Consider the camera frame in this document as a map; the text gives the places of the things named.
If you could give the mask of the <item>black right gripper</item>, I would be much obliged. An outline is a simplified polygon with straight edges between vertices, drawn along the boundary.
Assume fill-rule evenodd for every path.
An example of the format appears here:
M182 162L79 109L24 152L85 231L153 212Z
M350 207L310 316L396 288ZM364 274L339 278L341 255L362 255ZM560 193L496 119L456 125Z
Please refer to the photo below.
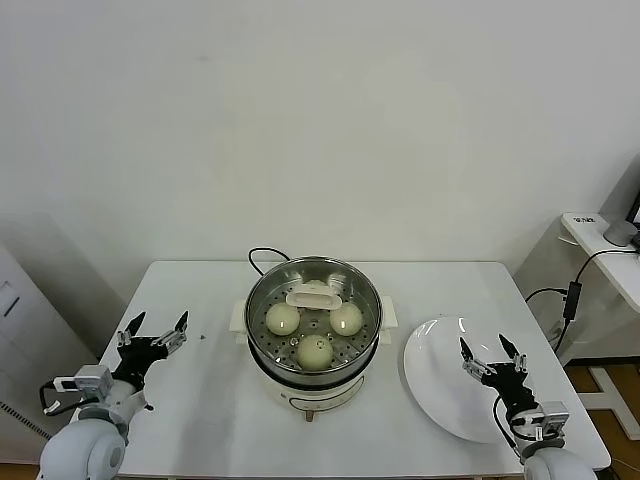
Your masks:
M520 353L514 343L503 334L500 344L508 357L507 362L486 365L477 360L463 337L459 338L462 368L475 380L495 389L508 413L521 413L538 407L533 391L524 382L528 376L527 356Z

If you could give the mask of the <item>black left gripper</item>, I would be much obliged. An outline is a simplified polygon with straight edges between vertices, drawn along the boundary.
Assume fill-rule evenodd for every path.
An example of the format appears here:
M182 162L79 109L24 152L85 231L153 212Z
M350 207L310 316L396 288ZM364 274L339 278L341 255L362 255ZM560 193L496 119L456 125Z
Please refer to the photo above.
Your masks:
M135 337L145 315L142 311L123 330L117 332L120 363L112 372L112 378L131 386L144 386L145 376L151 365L172 355L187 339L188 311L183 312L172 330L158 338Z

